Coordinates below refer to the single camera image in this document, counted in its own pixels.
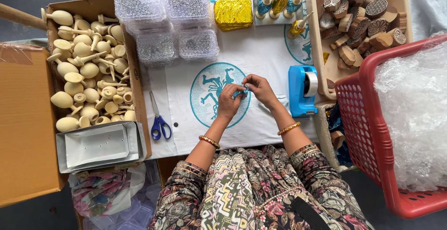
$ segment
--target woman's right hand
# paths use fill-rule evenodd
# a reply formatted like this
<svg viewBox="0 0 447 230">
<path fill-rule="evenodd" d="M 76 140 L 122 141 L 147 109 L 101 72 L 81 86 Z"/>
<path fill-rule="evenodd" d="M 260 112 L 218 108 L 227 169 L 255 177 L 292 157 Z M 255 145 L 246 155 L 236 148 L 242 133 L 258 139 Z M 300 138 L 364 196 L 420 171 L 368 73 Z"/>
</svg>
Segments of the woman's right hand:
<svg viewBox="0 0 447 230">
<path fill-rule="evenodd" d="M 279 103 L 267 79 L 258 75 L 249 74 L 242 80 L 242 84 L 247 86 L 254 93 L 254 96 L 268 109 L 271 109 L 276 103 Z"/>
</svg>

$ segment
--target gold foil wrapped box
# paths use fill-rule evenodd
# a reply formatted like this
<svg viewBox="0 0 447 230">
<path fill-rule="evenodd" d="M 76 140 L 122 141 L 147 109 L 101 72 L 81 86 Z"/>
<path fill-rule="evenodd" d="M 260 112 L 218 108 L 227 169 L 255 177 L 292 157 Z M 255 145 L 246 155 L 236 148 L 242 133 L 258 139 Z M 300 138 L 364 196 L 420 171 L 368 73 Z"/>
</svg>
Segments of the gold foil wrapped box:
<svg viewBox="0 0 447 230">
<path fill-rule="evenodd" d="M 217 0 L 214 20 L 223 32 L 248 28 L 253 23 L 250 0 Z"/>
</svg>

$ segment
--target gold foil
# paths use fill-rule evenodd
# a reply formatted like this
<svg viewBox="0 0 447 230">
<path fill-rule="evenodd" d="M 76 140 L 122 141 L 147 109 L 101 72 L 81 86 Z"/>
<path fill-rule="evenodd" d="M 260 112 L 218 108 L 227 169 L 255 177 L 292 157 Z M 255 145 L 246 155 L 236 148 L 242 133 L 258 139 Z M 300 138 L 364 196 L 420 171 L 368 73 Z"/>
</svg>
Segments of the gold foil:
<svg viewBox="0 0 447 230">
<path fill-rule="evenodd" d="M 253 23 L 250 0 L 217 0 L 214 20 L 223 32 L 248 28 Z"/>
<path fill-rule="evenodd" d="M 272 2 L 272 12 L 277 15 L 286 7 L 287 0 L 273 0 Z"/>
<path fill-rule="evenodd" d="M 305 31 L 305 27 L 303 28 L 298 28 L 298 20 L 294 21 L 292 23 L 292 26 L 290 26 L 290 33 L 293 34 L 294 36 L 301 34 Z"/>
<path fill-rule="evenodd" d="M 323 52 L 323 62 L 325 62 L 325 65 L 326 65 L 326 62 L 328 61 L 329 55 L 330 55 L 329 53 Z"/>
</svg>

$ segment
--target woman's hand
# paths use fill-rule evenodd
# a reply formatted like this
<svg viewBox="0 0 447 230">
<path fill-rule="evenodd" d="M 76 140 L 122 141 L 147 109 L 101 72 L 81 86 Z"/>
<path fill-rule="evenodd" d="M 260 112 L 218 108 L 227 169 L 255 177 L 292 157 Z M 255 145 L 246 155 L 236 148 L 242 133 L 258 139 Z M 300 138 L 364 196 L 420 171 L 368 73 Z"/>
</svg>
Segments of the woman's hand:
<svg viewBox="0 0 447 230">
<path fill-rule="evenodd" d="M 223 87 L 222 92 L 219 95 L 219 107 L 217 110 L 217 117 L 225 119 L 230 123 L 234 115 L 237 113 L 237 109 L 240 105 L 240 100 L 247 96 L 239 94 L 236 99 L 233 100 L 233 94 L 236 91 L 244 91 L 245 88 L 236 84 L 227 84 Z"/>
<path fill-rule="evenodd" d="M 254 93 L 254 96 L 256 96 L 256 98 L 268 109 L 271 109 L 274 104 L 279 102 L 276 95 L 273 93 L 269 82 L 265 78 L 249 74 L 242 80 L 242 84 L 247 86 L 248 89 Z"/>
</svg>

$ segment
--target scissors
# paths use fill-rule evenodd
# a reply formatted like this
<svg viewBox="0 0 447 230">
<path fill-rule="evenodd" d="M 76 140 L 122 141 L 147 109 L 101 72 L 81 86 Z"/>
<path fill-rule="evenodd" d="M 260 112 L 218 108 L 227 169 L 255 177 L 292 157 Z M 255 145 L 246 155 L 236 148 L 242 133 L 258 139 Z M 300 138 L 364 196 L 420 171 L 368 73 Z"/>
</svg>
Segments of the scissors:
<svg viewBox="0 0 447 230">
<path fill-rule="evenodd" d="M 160 113 L 158 112 L 157 103 L 155 102 L 155 97 L 154 97 L 154 94 L 152 93 L 152 90 L 150 91 L 150 93 L 151 93 L 151 100 L 152 100 L 152 108 L 154 109 L 154 113 L 155 113 L 154 125 L 152 126 L 151 136 L 154 140 L 159 140 L 161 138 L 161 133 L 160 133 L 160 128 L 161 128 L 161 132 L 163 133 L 163 136 L 166 139 L 169 139 L 172 134 L 171 127 L 160 116 Z M 165 125 L 169 129 L 169 137 L 166 137 Z"/>
</svg>

